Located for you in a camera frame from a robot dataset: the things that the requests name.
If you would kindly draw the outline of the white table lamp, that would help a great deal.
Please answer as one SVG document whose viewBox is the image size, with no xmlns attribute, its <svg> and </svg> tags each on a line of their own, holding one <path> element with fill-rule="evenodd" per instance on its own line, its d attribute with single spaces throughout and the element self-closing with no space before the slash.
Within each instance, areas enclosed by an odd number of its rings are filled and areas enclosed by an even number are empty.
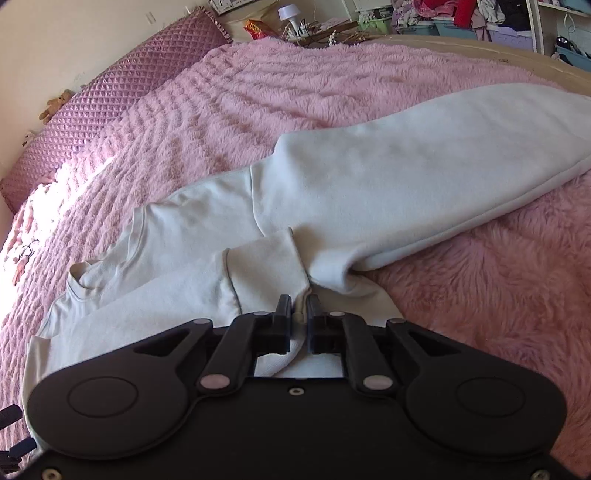
<svg viewBox="0 0 591 480">
<path fill-rule="evenodd" d="M 277 15 L 280 21 L 288 21 L 295 35 L 300 35 L 300 27 L 298 27 L 297 17 L 301 14 L 301 10 L 295 4 L 289 4 L 277 10 Z"/>
</svg>

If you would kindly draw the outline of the red snack bag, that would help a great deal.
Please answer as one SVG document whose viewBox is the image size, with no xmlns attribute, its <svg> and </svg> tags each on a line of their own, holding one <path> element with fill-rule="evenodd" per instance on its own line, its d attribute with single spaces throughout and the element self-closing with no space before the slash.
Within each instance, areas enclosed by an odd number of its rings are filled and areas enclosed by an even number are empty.
<svg viewBox="0 0 591 480">
<path fill-rule="evenodd" d="M 277 33 L 266 25 L 262 20 L 247 19 L 242 24 L 242 28 L 249 33 L 252 40 L 260 40 L 264 38 L 276 38 Z"/>
</svg>

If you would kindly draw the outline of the pile of clothes on shelf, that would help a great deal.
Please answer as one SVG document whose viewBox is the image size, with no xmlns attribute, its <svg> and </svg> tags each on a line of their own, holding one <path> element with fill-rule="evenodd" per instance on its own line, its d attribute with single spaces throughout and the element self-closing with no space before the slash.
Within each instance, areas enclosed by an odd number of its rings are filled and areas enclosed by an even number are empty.
<svg viewBox="0 0 591 480">
<path fill-rule="evenodd" d="M 532 46 L 526 1 L 392 1 L 391 4 L 395 33 Z"/>
</svg>

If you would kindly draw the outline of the white sweatshirt with print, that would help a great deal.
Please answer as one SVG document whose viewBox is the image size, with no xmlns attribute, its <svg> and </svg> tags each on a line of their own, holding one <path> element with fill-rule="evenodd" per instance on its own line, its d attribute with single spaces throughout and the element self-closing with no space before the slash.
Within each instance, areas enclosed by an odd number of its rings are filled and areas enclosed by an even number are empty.
<svg viewBox="0 0 591 480">
<path fill-rule="evenodd" d="M 29 342 L 22 393 L 53 372 L 195 318 L 226 326 L 310 293 L 381 326 L 366 273 L 519 209 L 590 167 L 590 100 L 535 84 L 439 97 L 273 154 L 139 207 L 72 266 Z"/>
</svg>

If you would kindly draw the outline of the brown teddy bear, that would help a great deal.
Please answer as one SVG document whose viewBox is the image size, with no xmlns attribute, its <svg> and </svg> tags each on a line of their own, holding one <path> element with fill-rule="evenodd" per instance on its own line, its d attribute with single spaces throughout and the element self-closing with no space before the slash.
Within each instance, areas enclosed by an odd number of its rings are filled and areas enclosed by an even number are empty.
<svg viewBox="0 0 591 480">
<path fill-rule="evenodd" d="M 73 91 L 66 89 L 58 97 L 48 100 L 45 110 L 39 115 L 39 120 L 46 125 L 74 95 L 75 93 Z"/>
</svg>

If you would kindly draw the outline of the purple quilted headboard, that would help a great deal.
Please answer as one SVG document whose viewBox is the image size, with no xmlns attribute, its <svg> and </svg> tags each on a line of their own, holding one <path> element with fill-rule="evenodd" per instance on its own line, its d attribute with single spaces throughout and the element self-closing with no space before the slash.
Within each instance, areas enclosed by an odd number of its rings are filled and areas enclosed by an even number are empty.
<svg viewBox="0 0 591 480">
<path fill-rule="evenodd" d="M 141 97 L 230 42 L 211 10 L 198 6 L 101 72 L 60 108 L 1 180 L 8 209 L 15 213 L 43 179 Z"/>
</svg>

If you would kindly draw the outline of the pink fluffy bed blanket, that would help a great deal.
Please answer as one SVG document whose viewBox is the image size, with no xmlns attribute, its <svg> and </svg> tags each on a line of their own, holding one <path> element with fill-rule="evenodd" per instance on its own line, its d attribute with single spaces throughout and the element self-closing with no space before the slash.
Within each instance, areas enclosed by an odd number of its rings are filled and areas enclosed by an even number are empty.
<svg viewBox="0 0 591 480">
<path fill-rule="evenodd" d="M 25 348 L 68 267 L 103 252 L 135 207 L 270 153 L 283 133 L 362 123 L 501 83 L 590 91 L 588 72 L 460 40 L 387 38 L 304 49 L 233 44 L 145 95 L 21 207 L 1 271 L 1 402 L 20 400 Z M 21 277 L 13 262 L 33 257 Z M 370 274 L 406 317 L 556 381 L 568 401 L 557 457 L 590 471 L 590 179 Z"/>
</svg>

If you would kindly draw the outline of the black hair accessory on bed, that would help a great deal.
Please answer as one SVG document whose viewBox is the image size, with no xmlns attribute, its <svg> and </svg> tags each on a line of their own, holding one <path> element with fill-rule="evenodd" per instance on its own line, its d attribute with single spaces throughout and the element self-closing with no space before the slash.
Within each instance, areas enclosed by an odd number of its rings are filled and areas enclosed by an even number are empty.
<svg viewBox="0 0 591 480">
<path fill-rule="evenodd" d="M 26 265 L 29 263 L 32 256 L 35 254 L 38 239 L 32 240 L 29 244 L 24 245 L 15 261 L 15 270 L 12 278 L 12 284 L 16 286 L 25 272 Z"/>
</svg>

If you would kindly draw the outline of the white open wardrobe shelf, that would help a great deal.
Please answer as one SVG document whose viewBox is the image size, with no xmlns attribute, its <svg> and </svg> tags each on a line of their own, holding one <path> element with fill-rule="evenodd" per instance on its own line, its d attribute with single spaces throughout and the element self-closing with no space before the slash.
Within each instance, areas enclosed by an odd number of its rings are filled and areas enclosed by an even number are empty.
<svg viewBox="0 0 591 480">
<path fill-rule="evenodd" d="M 581 70 L 590 71 L 590 2 L 536 1 L 526 2 L 533 38 L 533 51 L 548 57 L 563 55 Z M 579 53 L 557 45 L 564 37 Z"/>
</svg>

